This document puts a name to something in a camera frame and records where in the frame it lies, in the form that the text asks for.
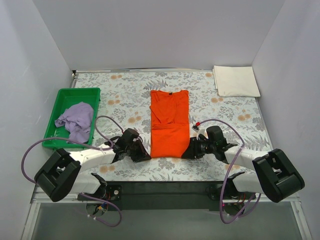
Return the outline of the orange t shirt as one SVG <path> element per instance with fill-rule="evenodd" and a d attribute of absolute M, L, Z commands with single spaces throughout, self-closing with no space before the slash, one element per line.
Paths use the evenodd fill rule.
<path fill-rule="evenodd" d="M 180 158 L 190 142 L 189 92 L 150 92 L 152 158 Z"/>

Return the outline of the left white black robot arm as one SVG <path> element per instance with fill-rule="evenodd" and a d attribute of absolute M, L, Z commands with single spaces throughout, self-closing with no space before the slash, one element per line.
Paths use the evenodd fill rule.
<path fill-rule="evenodd" d="M 55 150 L 36 173 L 34 181 L 53 202 L 64 199 L 68 194 L 86 194 L 104 199 L 107 181 L 97 173 L 88 171 L 116 163 L 125 157 L 135 163 L 151 160 L 139 133 L 132 128 L 98 147 L 81 151 Z"/>

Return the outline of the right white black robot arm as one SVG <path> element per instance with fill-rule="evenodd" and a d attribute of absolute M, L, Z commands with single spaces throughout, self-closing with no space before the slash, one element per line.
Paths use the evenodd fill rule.
<path fill-rule="evenodd" d="M 239 193 L 259 193 L 278 203 L 305 187 L 305 181 L 298 170 L 281 149 L 256 151 L 228 143 L 223 131 L 217 125 L 199 129 L 190 138 L 182 159 L 200 159 L 213 154 L 227 165 L 238 165 L 252 170 L 252 173 L 240 172 L 227 178 L 226 187 Z"/>

